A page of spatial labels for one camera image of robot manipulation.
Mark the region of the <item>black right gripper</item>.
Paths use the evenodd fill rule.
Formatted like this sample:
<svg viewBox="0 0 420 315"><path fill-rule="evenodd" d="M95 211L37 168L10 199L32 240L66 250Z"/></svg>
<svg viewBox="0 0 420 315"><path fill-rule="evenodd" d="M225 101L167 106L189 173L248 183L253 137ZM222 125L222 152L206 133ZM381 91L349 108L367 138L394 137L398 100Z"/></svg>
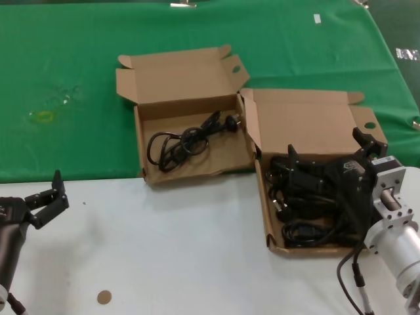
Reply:
<svg viewBox="0 0 420 315"><path fill-rule="evenodd" d="M289 144L289 184L310 192L324 191L324 174L336 189L336 199L348 215L355 231L365 236L373 220L373 173L371 161L384 158L388 145L376 140L372 134L363 133L358 127L352 131L360 149L353 156L329 159L324 163L304 160Z"/></svg>

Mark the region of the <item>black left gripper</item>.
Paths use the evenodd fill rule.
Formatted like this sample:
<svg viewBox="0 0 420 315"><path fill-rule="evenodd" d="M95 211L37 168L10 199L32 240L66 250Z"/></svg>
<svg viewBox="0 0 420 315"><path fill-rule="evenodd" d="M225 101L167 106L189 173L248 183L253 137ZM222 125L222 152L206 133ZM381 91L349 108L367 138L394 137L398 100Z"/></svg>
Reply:
<svg viewBox="0 0 420 315"><path fill-rule="evenodd" d="M29 223L37 230L69 207L61 172L56 170L51 189L24 198L1 197L1 231L26 232Z"/></svg>

